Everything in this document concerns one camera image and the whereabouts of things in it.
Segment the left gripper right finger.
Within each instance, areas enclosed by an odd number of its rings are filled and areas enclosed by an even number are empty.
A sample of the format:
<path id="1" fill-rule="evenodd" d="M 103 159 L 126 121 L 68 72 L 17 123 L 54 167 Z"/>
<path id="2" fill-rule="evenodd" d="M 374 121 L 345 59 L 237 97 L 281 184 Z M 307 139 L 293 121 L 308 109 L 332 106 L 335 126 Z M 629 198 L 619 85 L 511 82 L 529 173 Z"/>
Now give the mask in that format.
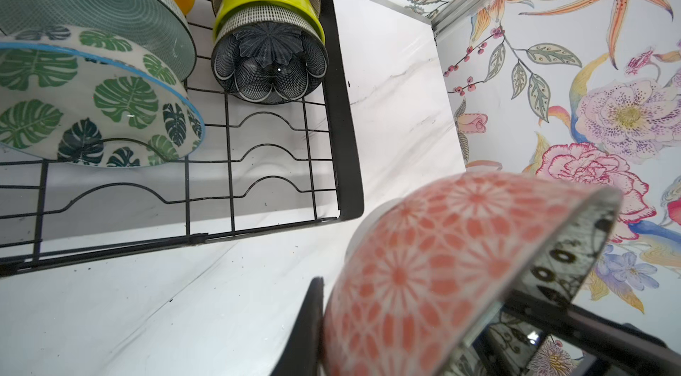
<path id="1" fill-rule="evenodd" d="M 585 352 L 568 374 L 679 375 L 680 355 L 640 330 L 599 317 L 566 301 L 551 303 L 514 290 L 475 307 L 467 345 L 489 375 L 527 375 L 549 339 Z"/>

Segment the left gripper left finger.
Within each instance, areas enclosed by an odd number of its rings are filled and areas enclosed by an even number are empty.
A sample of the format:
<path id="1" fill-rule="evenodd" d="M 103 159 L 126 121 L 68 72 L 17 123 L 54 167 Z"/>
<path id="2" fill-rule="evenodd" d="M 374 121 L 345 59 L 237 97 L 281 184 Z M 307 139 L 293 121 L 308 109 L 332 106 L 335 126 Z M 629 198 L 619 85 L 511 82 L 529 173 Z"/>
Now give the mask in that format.
<path id="1" fill-rule="evenodd" d="M 311 280 L 271 376 L 318 376 L 324 317 L 324 279 Z"/>

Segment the black wire dish rack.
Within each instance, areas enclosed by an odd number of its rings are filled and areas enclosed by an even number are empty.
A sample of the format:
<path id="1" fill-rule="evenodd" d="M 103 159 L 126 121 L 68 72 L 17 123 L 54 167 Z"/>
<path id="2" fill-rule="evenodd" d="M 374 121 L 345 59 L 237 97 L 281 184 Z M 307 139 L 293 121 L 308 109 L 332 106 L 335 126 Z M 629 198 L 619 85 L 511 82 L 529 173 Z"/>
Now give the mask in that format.
<path id="1" fill-rule="evenodd" d="M 224 94 L 209 72 L 213 16 L 189 24 L 198 66 L 186 85 L 205 138 L 180 161 L 100 168 L 1 153 L 5 278 L 130 255 L 246 239 L 360 217 L 365 198 L 343 69 L 340 0 L 322 0 L 331 73 L 312 94 L 263 106 Z"/>

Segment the dark blue patterned bowl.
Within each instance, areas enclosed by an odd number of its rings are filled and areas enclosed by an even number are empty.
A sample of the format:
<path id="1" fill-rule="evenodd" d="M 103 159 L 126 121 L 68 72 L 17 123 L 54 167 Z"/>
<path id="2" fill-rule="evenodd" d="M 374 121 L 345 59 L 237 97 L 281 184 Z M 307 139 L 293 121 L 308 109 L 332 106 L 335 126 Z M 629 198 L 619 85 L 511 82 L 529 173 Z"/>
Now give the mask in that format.
<path id="1" fill-rule="evenodd" d="M 211 67 L 223 90 L 249 103 L 279 105 L 317 90 L 329 67 L 326 46 L 296 12 L 250 5 L 216 24 Z"/>

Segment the green leaf pattern bowl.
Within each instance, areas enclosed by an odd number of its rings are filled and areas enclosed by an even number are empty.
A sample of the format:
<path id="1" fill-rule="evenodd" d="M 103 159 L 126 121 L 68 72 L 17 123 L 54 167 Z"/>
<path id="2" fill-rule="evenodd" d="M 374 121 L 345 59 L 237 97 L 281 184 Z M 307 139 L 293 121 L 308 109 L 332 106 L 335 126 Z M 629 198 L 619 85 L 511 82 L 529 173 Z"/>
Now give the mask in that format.
<path id="1" fill-rule="evenodd" d="M 179 161 L 207 134 L 159 57 L 94 28 L 1 39 L 1 144 L 48 161 L 136 168 Z"/>

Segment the pale mint green bowl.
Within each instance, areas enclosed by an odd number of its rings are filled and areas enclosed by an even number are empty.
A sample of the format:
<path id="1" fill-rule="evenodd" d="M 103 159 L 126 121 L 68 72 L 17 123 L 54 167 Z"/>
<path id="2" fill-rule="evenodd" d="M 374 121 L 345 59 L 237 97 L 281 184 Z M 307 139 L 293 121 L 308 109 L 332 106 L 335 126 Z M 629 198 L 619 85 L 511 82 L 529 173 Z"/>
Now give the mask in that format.
<path id="1" fill-rule="evenodd" d="M 196 66 L 192 32 L 174 0 L 1 0 L 5 34 L 52 25 L 93 28 L 131 40 L 181 80 Z"/>

